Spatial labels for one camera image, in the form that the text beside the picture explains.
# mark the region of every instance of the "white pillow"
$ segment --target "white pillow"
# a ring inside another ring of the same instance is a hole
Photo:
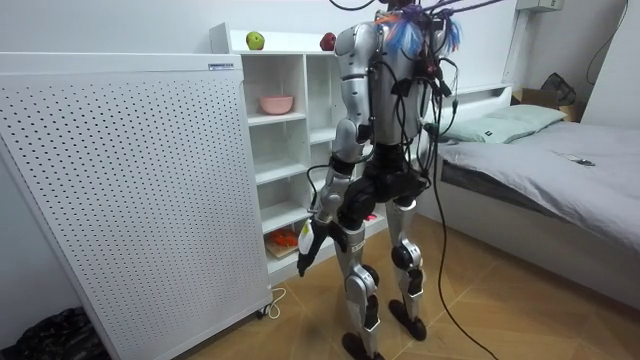
[[[535,105],[516,105],[499,109],[483,117],[526,122],[534,126],[537,131],[564,119],[567,114],[559,110]]]
[[[454,122],[446,136],[466,142],[508,144],[562,120],[565,113],[534,105],[517,105],[481,118]]]

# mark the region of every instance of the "wall outlet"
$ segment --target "wall outlet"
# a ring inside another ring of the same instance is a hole
[[[559,11],[564,8],[564,0],[518,0],[516,10],[531,12]]]

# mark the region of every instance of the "gray bedsheet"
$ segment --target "gray bedsheet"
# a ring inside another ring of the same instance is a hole
[[[640,257],[640,131],[560,122],[511,144],[441,145],[440,155]]]

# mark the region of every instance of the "red apple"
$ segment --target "red apple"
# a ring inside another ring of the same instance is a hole
[[[326,33],[320,40],[320,48],[322,51],[333,51],[336,47],[336,36],[333,33]]]

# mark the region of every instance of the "white power cord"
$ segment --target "white power cord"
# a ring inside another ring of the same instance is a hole
[[[265,309],[266,310],[265,312],[267,313],[267,315],[269,315],[269,319],[272,319],[272,320],[275,320],[275,319],[280,317],[280,308],[278,307],[278,305],[276,305],[276,303],[278,301],[282,300],[282,298],[285,295],[287,295],[287,289],[285,289],[285,288],[276,288],[276,289],[273,289],[272,292],[276,292],[276,291],[279,291],[279,290],[282,291],[282,295],[280,295],[277,299],[273,300],[273,302],[271,304],[267,305],[267,307]],[[275,315],[271,315],[271,310],[274,310],[274,309],[276,311],[276,314]]]

